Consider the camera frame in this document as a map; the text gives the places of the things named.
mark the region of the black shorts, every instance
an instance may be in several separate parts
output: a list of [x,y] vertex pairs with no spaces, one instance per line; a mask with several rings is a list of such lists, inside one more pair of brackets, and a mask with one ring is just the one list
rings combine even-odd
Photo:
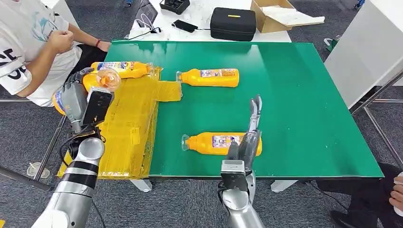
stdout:
[[103,62],[107,55],[107,52],[104,52],[97,47],[89,46],[86,44],[80,44],[77,47],[81,48],[83,52],[81,53],[80,60],[73,68],[73,70],[71,70],[69,75],[72,75],[75,72],[80,71],[86,67],[90,67],[91,64],[93,64],[94,62]]

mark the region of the robotic arm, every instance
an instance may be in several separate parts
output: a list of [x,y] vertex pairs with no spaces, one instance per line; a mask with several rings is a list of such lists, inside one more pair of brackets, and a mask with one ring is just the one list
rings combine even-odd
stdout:
[[223,186],[219,186],[219,198],[229,213],[233,228],[264,228],[263,222],[252,206],[256,190],[256,177],[252,170],[259,144],[259,125],[262,100],[258,95],[250,101],[249,130],[240,145],[233,140],[227,158],[221,163]]
[[58,106],[75,131],[69,145],[73,161],[32,228],[84,228],[86,225],[99,161],[105,152],[97,125],[105,120],[113,97],[104,88],[93,87],[87,93],[82,78],[92,70],[86,68],[72,75],[56,93]]

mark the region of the white t-shirt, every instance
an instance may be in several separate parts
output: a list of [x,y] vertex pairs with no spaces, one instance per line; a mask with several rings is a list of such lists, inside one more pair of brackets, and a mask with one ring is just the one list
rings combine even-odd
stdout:
[[[67,29],[68,22],[39,0],[0,0],[0,84],[12,95],[27,87],[32,75],[25,65],[36,58],[52,31]],[[74,46],[58,54],[45,81],[27,98],[40,106],[53,106],[52,95],[81,52]]]

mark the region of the yellow tape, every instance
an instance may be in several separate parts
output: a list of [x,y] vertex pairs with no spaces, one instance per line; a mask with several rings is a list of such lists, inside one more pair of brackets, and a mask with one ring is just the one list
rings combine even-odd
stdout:
[[[180,82],[159,81],[159,74],[123,79],[115,91],[105,122],[99,125],[106,151],[99,164],[100,179],[148,177],[154,148],[158,102],[180,101]],[[66,162],[71,158],[67,153]],[[66,169],[62,165],[58,176]]]

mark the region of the floor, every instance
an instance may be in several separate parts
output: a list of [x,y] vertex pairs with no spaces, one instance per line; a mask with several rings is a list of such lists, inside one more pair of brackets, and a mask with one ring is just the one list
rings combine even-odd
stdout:
[[[136,5],[125,8],[123,0],[68,0],[80,27],[103,39],[126,35],[134,20]],[[323,39],[340,35],[356,14],[355,0],[291,0],[301,12],[311,16],[325,16],[322,25],[293,28],[289,34],[293,42],[313,42],[323,60],[328,56]],[[0,89],[0,97],[10,97]],[[385,97],[403,98],[399,87],[387,91]],[[402,151],[402,107],[378,105],[371,108],[380,125],[387,132],[397,151]],[[0,105],[0,164],[25,173],[29,162],[41,160],[60,115],[53,108],[34,104]],[[355,117],[365,140],[376,159],[394,163],[383,141],[364,113]],[[60,159],[53,153],[47,168],[55,174]],[[262,221],[270,228],[332,228],[328,213],[342,207],[309,185],[293,185],[281,193],[270,190],[270,181],[258,181],[254,207]],[[95,202],[107,227],[212,227],[227,228],[227,219],[216,196],[217,181],[156,180],[153,190],[144,193],[129,181],[100,180]],[[349,197],[332,194],[344,205]],[[14,180],[0,176],[0,219],[5,228],[30,227],[46,206],[50,193],[42,192]],[[87,228],[101,227],[93,209]]]

